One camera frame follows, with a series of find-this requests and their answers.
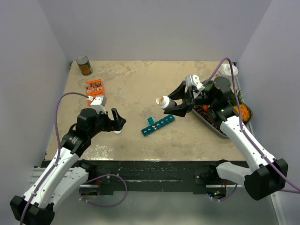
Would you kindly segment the teal weekly pill organizer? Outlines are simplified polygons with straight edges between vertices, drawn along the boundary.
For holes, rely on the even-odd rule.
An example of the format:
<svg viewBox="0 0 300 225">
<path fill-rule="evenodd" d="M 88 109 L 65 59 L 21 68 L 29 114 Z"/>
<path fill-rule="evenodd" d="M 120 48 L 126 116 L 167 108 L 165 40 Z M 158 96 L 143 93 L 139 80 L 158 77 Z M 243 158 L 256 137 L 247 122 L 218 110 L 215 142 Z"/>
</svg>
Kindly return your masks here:
<svg viewBox="0 0 300 225">
<path fill-rule="evenodd" d="M 147 119 L 147 121 L 148 121 L 148 126 L 141 130 L 141 133 L 143 134 L 143 136 L 149 136 L 149 135 L 153 134 L 154 132 L 160 130 L 161 128 L 165 127 L 166 125 L 174 122 L 175 117 L 173 115 L 167 115 L 158 121 L 154 121 L 154 119 L 152 117 L 149 117 Z"/>
</svg>

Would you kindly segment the dark grape bunch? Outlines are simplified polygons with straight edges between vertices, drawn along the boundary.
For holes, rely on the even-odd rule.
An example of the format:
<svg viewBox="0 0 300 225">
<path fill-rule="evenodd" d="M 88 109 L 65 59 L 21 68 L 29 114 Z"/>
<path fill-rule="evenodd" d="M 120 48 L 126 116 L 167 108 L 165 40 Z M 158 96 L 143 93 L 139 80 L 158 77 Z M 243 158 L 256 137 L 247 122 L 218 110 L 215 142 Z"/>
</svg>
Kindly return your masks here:
<svg viewBox="0 0 300 225">
<path fill-rule="evenodd" d="M 193 108 L 192 113 L 217 135 L 219 135 L 222 138 L 227 138 L 227 136 L 220 130 L 220 128 L 210 120 L 205 109 L 207 110 L 208 107 L 196 105 Z"/>
</svg>

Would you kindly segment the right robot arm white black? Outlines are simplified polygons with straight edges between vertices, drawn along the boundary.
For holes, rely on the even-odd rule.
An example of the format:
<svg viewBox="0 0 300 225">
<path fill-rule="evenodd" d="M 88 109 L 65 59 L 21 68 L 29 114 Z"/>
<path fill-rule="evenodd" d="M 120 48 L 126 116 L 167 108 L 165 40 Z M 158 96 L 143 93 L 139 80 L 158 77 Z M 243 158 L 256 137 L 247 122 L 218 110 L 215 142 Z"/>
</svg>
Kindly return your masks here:
<svg viewBox="0 0 300 225">
<path fill-rule="evenodd" d="M 165 114 L 180 117 L 196 105 L 208 105 L 210 120 L 235 144 L 248 164 L 245 168 L 220 160 L 209 172 L 210 181 L 220 184 L 229 180 L 243 185 L 251 198 L 258 201 L 285 187 L 288 163 L 276 159 L 254 138 L 230 103 L 232 93 L 227 78 L 215 78 L 206 90 L 197 75 L 189 75 L 171 94 L 157 97 L 156 103 Z"/>
</svg>

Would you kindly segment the white vitamin pill bottle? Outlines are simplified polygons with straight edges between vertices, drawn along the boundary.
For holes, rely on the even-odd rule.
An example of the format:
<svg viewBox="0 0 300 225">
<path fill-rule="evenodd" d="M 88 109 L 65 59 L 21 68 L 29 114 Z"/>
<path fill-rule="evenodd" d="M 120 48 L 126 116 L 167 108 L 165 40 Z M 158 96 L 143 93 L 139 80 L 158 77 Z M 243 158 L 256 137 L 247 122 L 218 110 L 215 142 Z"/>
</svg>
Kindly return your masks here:
<svg viewBox="0 0 300 225">
<path fill-rule="evenodd" d="M 169 109 L 177 106 L 177 103 L 174 100 L 170 99 L 168 96 L 163 96 L 163 97 L 164 97 L 163 104 L 158 105 L 156 103 L 162 110 L 169 110 Z"/>
</svg>

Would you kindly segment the grey fruit tray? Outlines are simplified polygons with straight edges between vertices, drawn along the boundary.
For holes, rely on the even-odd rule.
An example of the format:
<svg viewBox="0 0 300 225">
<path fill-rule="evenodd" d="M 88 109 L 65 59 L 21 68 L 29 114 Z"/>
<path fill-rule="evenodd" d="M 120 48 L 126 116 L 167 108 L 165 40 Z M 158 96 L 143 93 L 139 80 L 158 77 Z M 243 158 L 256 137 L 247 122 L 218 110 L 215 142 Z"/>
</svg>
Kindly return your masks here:
<svg viewBox="0 0 300 225">
<path fill-rule="evenodd" d="M 242 121 L 246 127 L 249 126 L 250 121 L 252 119 L 253 113 L 250 107 L 248 107 L 245 103 L 241 102 L 241 111 L 242 111 Z M 228 139 L 228 136 L 223 133 L 218 126 L 216 126 L 208 117 L 207 110 L 209 106 L 195 106 L 191 111 L 193 115 L 195 115 L 204 125 L 206 125 L 209 129 L 211 129 L 214 133 L 216 133 L 219 137 L 223 139 Z"/>
</svg>

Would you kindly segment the small pineapple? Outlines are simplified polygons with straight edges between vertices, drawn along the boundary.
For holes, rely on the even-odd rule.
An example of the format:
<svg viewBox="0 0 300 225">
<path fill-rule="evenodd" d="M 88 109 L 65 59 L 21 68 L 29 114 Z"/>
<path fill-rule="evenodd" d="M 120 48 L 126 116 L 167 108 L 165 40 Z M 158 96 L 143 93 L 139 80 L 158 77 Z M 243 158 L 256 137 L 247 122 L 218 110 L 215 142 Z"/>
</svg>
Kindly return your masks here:
<svg viewBox="0 0 300 225">
<path fill-rule="evenodd" d="M 241 90 L 239 90 L 237 92 L 237 98 L 238 98 L 238 102 L 240 104 L 242 121 L 244 124 L 247 124 L 252 117 L 252 113 L 251 113 L 250 108 L 242 102 L 243 96 L 242 96 Z M 232 103 L 232 106 L 235 108 L 235 110 L 238 112 L 237 100 L 236 100 L 234 93 L 231 96 L 231 103 Z"/>
</svg>

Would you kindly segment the white paper cup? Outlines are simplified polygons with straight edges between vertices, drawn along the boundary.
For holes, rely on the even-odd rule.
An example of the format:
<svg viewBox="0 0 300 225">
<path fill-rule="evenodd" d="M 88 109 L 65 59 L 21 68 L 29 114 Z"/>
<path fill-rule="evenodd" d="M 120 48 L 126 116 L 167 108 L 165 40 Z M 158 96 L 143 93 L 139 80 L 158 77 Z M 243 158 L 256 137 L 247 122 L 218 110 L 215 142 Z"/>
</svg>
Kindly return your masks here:
<svg viewBox="0 0 300 225">
<path fill-rule="evenodd" d="M 232 64 L 232 69 L 233 69 L 233 76 L 236 77 L 238 75 L 238 68 Z M 230 65 L 228 63 L 224 63 L 221 65 L 218 74 L 222 77 L 226 77 L 231 79 L 232 74 L 231 74 L 231 68 Z"/>
</svg>

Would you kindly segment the tin food can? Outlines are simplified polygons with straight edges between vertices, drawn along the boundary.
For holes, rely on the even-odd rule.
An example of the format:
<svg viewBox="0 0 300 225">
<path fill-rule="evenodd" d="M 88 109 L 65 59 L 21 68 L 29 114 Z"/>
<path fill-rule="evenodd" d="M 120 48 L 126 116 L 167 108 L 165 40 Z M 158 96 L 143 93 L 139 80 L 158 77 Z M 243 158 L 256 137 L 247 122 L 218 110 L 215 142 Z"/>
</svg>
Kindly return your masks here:
<svg viewBox="0 0 300 225">
<path fill-rule="evenodd" d="M 87 56 L 79 56 L 76 59 L 76 63 L 82 73 L 82 75 L 90 75 L 92 73 L 92 67 Z"/>
</svg>

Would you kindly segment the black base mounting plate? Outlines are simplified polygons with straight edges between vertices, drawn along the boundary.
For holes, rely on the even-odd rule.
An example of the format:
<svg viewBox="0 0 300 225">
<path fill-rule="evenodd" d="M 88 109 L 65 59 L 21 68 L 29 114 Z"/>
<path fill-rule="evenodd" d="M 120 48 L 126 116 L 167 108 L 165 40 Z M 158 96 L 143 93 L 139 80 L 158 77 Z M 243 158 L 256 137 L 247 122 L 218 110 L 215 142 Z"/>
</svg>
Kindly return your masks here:
<svg viewBox="0 0 300 225">
<path fill-rule="evenodd" d="M 215 161 L 89 161 L 72 167 L 89 173 L 100 195 L 115 192 L 192 192 L 205 194 L 207 185 L 224 185 L 213 170 Z"/>
</svg>

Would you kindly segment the orange snack box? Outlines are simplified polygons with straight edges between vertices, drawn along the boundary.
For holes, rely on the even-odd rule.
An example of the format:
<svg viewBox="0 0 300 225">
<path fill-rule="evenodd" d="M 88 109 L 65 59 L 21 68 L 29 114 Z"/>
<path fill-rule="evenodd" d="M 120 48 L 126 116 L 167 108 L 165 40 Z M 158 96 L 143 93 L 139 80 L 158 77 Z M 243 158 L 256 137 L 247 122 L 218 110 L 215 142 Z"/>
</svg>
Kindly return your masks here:
<svg viewBox="0 0 300 225">
<path fill-rule="evenodd" d="M 92 96 L 93 98 L 97 96 L 104 96 L 104 87 L 101 79 L 96 79 L 92 81 L 86 82 L 86 93 L 88 96 Z"/>
</svg>

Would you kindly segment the aluminium rail frame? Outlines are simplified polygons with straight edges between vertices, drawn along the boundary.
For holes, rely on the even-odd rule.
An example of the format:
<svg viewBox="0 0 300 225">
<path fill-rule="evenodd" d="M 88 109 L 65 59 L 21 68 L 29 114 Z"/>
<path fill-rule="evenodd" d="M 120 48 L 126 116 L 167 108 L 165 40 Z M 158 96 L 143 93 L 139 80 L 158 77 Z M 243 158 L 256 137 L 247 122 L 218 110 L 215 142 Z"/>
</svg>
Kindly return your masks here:
<svg viewBox="0 0 300 225">
<path fill-rule="evenodd" d="M 33 170 L 30 186 L 50 162 Z M 284 225 L 277 193 L 254 200 L 242 185 L 222 180 L 192 192 L 115 192 L 100 195 L 88 179 L 55 210 L 50 225 Z"/>
</svg>

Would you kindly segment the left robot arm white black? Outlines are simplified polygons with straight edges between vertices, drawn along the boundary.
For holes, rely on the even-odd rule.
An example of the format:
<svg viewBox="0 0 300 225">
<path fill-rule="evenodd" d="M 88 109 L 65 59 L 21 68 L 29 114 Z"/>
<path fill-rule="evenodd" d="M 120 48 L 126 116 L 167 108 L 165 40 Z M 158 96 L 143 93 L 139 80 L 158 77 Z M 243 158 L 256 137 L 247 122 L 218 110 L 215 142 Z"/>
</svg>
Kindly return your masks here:
<svg viewBox="0 0 300 225">
<path fill-rule="evenodd" d="M 121 131 L 126 123 L 115 108 L 113 119 L 105 112 L 92 108 L 81 110 L 77 122 L 59 141 L 58 150 L 38 180 L 23 196 L 14 196 L 10 202 L 13 215 L 25 225 L 49 225 L 55 210 L 81 184 L 92 184 L 97 179 L 95 165 L 79 161 L 100 132 Z"/>
</svg>

